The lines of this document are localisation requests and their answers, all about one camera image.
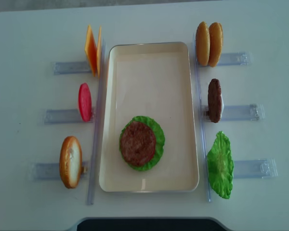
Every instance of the red tomato slice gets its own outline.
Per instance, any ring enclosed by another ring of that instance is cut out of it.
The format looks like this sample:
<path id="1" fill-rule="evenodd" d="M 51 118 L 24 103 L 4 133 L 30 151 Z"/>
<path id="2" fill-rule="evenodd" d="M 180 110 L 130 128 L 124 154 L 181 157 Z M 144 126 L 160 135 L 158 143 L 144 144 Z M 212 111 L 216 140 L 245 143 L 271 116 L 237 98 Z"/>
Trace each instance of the red tomato slice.
<path id="1" fill-rule="evenodd" d="M 88 84 L 83 83 L 79 88 L 78 107 L 83 121 L 88 122 L 92 116 L 91 93 Z"/>

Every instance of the clear plastic holder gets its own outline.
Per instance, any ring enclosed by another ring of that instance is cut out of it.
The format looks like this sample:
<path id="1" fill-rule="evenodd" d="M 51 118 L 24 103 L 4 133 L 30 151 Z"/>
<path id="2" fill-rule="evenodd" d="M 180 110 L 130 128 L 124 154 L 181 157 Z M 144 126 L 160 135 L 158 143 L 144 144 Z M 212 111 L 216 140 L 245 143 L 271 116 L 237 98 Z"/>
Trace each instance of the clear plastic holder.
<path id="1" fill-rule="evenodd" d="M 101 110 L 102 110 L 102 95 L 104 90 L 104 81 L 107 74 L 107 57 L 105 55 L 106 44 L 103 40 L 101 51 L 101 73 L 99 78 L 98 96 L 96 108 L 92 109 L 92 119 L 89 122 L 94 122 L 94 137 L 93 148 L 90 162 L 82 163 L 82 175 L 86 177 L 89 175 L 89 187 L 87 193 L 87 205 L 93 205 L 94 193 L 95 193 L 95 160 L 98 151 L 99 143 L 99 127 L 101 122 Z M 53 71 L 55 75 L 63 74 L 75 74 L 75 73 L 91 73 L 91 69 L 88 69 L 87 62 L 56 62 L 53 63 Z M 42 113 L 42 121 L 44 124 L 62 124 L 62 123 L 83 123 L 80 112 L 78 109 L 67 110 L 46 110 Z M 60 179 L 59 164 L 44 164 L 35 163 L 30 166 L 29 176 L 32 180 L 59 180 Z"/>
<path id="2" fill-rule="evenodd" d="M 202 106 L 202 117 L 210 122 L 208 106 Z M 242 121 L 265 119 L 264 107 L 262 104 L 225 106 L 220 121 Z"/>
<path id="3" fill-rule="evenodd" d="M 234 178 L 262 178 L 277 177 L 275 159 L 237 160 L 235 161 Z"/>
<path id="4" fill-rule="evenodd" d="M 53 73 L 55 75 L 92 73 L 87 61 L 82 62 L 53 62 Z"/>
<path id="5" fill-rule="evenodd" d="M 200 140 L 201 140 L 201 148 L 202 148 L 202 155 L 203 155 L 203 166 L 204 166 L 204 177 L 207 179 L 206 181 L 206 192 L 207 192 L 207 200 L 211 202 L 211 186 L 209 183 L 209 172 L 208 172 L 208 162 L 207 162 L 207 145 L 206 145 L 206 135 L 204 129 L 204 122 L 207 120 L 207 106 L 202 105 L 201 103 L 201 88 L 200 88 L 200 78 L 198 75 L 198 61 L 196 56 L 196 40 L 195 34 L 193 35 L 193 46 L 192 52 L 194 55 L 194 72 L 195 72 L 195 81 L 196 81 L 196 89 L 198 92 L 198 117 L 199 117 L 199 127 L 200 127 Z M 228 63 L 228 65 L 237 65 L 237 62 L 233 61 Z M 243 106 L 225 106 L 223 110 L 222 119 L 228 121 L 236 118 L 235 120 L 252 120 L 250 118 L 258 118 L 263 119 L 264 116 L 264 109 L 263 106 L 260 104 L 251 104 L 251 105 L 243 105 Z M 268 179 L 272 177 L 277 177 L 277 168 L 274 159 L 260 159 L 260 160 L 241 160 L 235 161 L 234 167 L 234 178 L 241 179 L 241 178 L 261 178 L 261 179 Z"/>
<path id="6" fill-rule="evenodd" d="M 53 110 L 48 109 L 42 112 L 42 123 L 50 124 L 70 124 L 70 123 L 92 123 L 95 120 L 95 109 L 92 108 L 92 117 L 88 122 L 84 122 L 78 109 Z"/>
<path id="7" fill-rule="evenodd" d="M 87 193 L 87 205 L 93 205 L 94 203 L 94 195 L 95 195 L 95 167 L 96 167 L 96 156 L 98 152 L 98 144 L 99 144 L 99 126 L 102 122 L 102 97 L 105 81 L 107 81 L 107 66 L 108 60 L 106 56 L 106 43 L 103 40 L 102 43 L 102 51 L 101 51 L 101 67 L 100 67 L 100 79 L 98 84 L 98 94 L 97 94 L 97 102 L 96 102 L 96 116 L 95 116 L 95 124 L 94 124 L 94 138 L 93 138 L 93 148 L 92 148 L 92 156 L 90 161 L 90 178 L 89 178 L 89 186 Z"/>
<path id="8" fill-rule="evenodd" d="M 82 162 L 80 178 L 87 177 L 89 162 Z M 29 177 L 33 181 L 37 180 L 60 180 L 59 163 L 36 163 L 30 167 Z"/>
<path id="9" fill-rule="evenodd" d="M 235 53 L 222 53 L 217 63 L 218 66 L 250 65 L 252 55 L 250 52 L 239 51 Z"/>

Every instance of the tray rim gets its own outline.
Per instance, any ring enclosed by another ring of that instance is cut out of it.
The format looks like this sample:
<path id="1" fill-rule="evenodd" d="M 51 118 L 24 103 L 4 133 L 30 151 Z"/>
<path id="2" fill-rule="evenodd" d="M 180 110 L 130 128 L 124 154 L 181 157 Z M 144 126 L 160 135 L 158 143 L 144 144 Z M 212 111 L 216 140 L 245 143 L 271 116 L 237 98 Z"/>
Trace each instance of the tray rim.
<path id="1" fill-rule="evenodd" d="M 107 64 L 107 80 L 106 80 L 106 88 L 108 85 L 108 76 L 109 76 L 109 63 L 110 63 L 110 54 L 112 52 L 112 50 L 116 47 L 122 47 L 122 46 L 139 46 L 139 45 L 163 45 L 163 44 L 182 44 L 186 47 L 187 49 L 187 58 L 188 58 L 188 68 L 189 68 L 189 78 L 190 78 L 190 90 L 191 90 L 191 101 L 192 101 L 192 113 L 193 113 L 193 125 L 194 125 L 194 134 L 195 134 L 195 155 L 196 155 L 196 167 L 197 167 L 197 178 L 196 178 L 196 184 L 192 189 L 188 189 L 188 190 L 154 190 L 154 191 L 107 191 L 105 190 L 102 186 L 101 186 L 101 176 L 100 176 L 100 170 L 101 170 L 101 161 L 102 161 L 102 149 L 103 149 L 103 140 L 101 140 L 101 153 L 100 153 L 100 161 L 99 161 L 99 170 L 98 170 L 98 181 L 99 181 L 99 186 L 100 188 L 106 192 L 106 193 L 115 193 L 115 194 L 130 194 L 130 193 L 191 193 L 193 192 L 199 185 L 199 160 L 198 160 L 198 153 L 197 153 L 197 132 L 196 132 L 196 122 L 195 122 L 195 99 L 193 97 L 193 92 L 192 92 L 192 73 L 191 73 L 191 59 L 190 59 L 190 50 L 188 49 L 188 46 L 186 43 L 182 42 L 182 41 L 173 41 L 173 42 L 153 42 L 153 43 L 134 43 L 134 44 L 118 44 L 113 46 L 110 50 L 109 50 L 109 54 L 108 54 L 108 64 Z"/>

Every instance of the black object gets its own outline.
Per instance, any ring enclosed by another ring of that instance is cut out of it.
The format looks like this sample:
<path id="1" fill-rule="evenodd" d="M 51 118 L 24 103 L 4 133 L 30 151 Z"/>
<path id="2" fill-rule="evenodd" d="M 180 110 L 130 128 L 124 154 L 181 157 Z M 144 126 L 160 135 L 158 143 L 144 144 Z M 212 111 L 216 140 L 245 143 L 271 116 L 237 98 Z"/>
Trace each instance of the black object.
<path id="1" fill-rule="evenodd" d="M 80 223 L 77 231 L 225 231 L 210 219 L 90 219 Z"/>

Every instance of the sesame bun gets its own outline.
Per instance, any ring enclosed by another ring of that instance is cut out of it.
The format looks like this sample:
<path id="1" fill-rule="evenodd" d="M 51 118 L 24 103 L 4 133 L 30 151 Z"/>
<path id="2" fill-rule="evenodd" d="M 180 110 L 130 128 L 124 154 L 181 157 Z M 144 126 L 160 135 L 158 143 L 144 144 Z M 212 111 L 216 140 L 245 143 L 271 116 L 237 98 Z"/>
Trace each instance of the sesame bun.
<path id="1" fill-rule="evenodd" d="M 210 57 L 208 64 L 215 67 L 221 57 L 223 47 L 223 28 L 219 23 L 212 23 L 209 27 L 210 33 Z"/>
<path id="2" fill-rule="evenodd" d="M 210 55 L 210 34 L 205 22 L 201 22 L 197 28 L 196 53 L 198 62 L 203 66 L 208 65 Z"/>
<path id="3" fill-rule="evenodd" d="M 82 152 L 79 141 L 74 136 L 65 138 L 60 153 L 60 177 L 68 189 L 77 187 L 82 164 Z"/>

